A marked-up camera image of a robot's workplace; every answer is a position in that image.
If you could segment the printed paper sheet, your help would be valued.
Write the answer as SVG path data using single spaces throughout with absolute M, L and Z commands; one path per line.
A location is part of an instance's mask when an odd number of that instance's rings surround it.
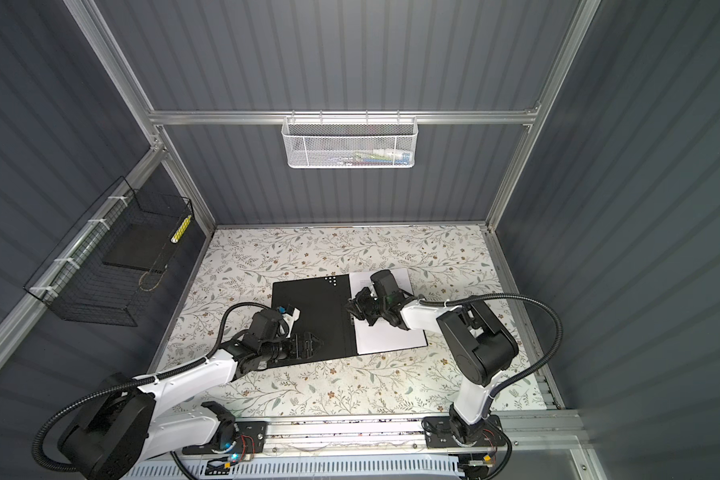
M 369 287 L 373 291 L 371 275 L 373 272 L 349 273 L 350 296 L 354 297 L 362 288 Z M 396 283 L 401 289 L 413 293 L 408 270 L 392 269 Z M 365 320 L 358 320 L 350 315 L 355 330 L 358 355 L 387 353 L 393 351 L 423 348 L 428 346 L 423 330 L 402 330 L 391 326 L 385 319 L 378 319 L 373 326 Z

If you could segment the black clip folder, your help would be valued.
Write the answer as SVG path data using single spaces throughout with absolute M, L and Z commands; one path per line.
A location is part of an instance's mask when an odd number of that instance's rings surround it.
M 280 281 L 272 285 L 274 307 L 293 306 L 300 317 L 294 334 L 311 332 L 323 346 L 309 362 L 350 358 L 358 355 L 355 330 L 345 305 L 350 296 L 349 275 Z

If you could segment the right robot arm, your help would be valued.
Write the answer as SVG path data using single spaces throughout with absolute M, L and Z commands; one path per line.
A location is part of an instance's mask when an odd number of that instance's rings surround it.
M 519 345 L 484 301 L 472 296 L 460 304 L 428 302 L 402 289 L 390 270 L 371 275 L 371 285 L 345 304 L 356 320 L 373 326 L 384 320 L 405 330 L 425 330 L 443 336 L 462 374 L 456 400 L 449 408 L 448 428 L 454 441 L 470 445 L 479 438 L 503 446 L 497 420 L 491 416 L 499 374 L 519 354 Z

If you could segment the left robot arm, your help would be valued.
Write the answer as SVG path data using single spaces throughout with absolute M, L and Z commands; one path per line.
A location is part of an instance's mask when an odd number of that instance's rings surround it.
M 176 413 L 174 407 L 208 389 L 289 362 L 307 361 L 322 347 L 311 332 L 294 330 L 299 311 L 254 303 L 250 325 L 217 337 L 205 355 L 169 370 L 127 378 L 113 375 L 98 391 L 64 407 L 37 433 L 35 461 L 86 479 L 119 479 L 136 464 L 190 447 L 239 462 L 255 452 L 235 415 L 216 401 Z

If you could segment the floral table mat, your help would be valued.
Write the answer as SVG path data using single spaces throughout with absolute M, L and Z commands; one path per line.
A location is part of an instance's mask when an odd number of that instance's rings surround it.
M 475 225 L 218 230 L 190 285 L 159 365 L 206 353 L 218 332 L 247 327 L 277 281 L 404 268 L 431 300 L 500 289 Z M 444 339 L 422 348 L 255 372 L 182 404 L 223 404 L 239 417 L 437 413 L 455 400 L 460 372 Z

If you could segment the pens in white basket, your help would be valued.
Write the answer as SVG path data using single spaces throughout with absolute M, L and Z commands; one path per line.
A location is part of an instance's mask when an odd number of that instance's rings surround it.
M 328 162 L 342 166 L 406 167 L 414 163 L 414 152 L 395 148 L 343 152 L 329 157 Z

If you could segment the yellow marker pen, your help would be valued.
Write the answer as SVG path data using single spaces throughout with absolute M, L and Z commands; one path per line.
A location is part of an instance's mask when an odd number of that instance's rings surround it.
M 177 226 L 176 230 L 174 231 L 174 233 L 172 234 L 172 236 L 170 238 L 170 242 L 172 244 L 179 243 L 179 241 L 182 239 L 183 235 L 185 234 L 185 232 L 191 225 L 192 219 L 193 219 L 193 215 L 189 214 L 181 221 L 181 223 Z

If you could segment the black pad in basket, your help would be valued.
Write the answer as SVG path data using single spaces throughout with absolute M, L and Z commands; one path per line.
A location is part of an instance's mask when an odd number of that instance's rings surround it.
M 103 257 L 108 266 L 142 272 L 163 273 L 176 252 L 169 230 L 146 225 L 129 225 Z

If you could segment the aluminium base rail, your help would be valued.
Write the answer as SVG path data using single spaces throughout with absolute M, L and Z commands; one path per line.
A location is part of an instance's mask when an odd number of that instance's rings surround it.
M 485 454 L 500 452 L 496 441 L 459 445 L 444 433 L 429 433 L 424 414 L 278 416 L 241 418 L 243 433 L 255 441 L 256 459 L 307 455 Z M 515 452 L 574 450 L 590 436 L 575 410 L 500 411 L 502 430 Z

